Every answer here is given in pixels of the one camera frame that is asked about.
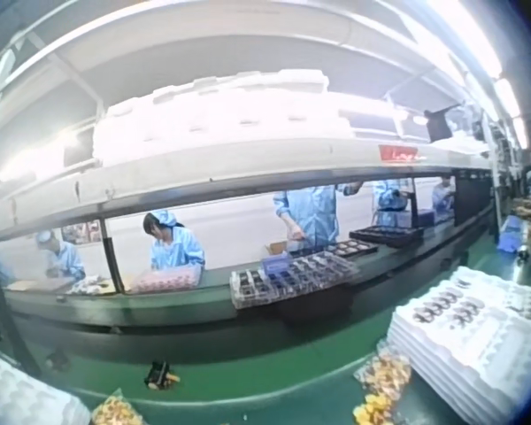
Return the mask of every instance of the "red sign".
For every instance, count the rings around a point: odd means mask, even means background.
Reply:
[[[418,148],[411,146],[380,145],[380,158],[384,162],[415,162],[419,159]]]

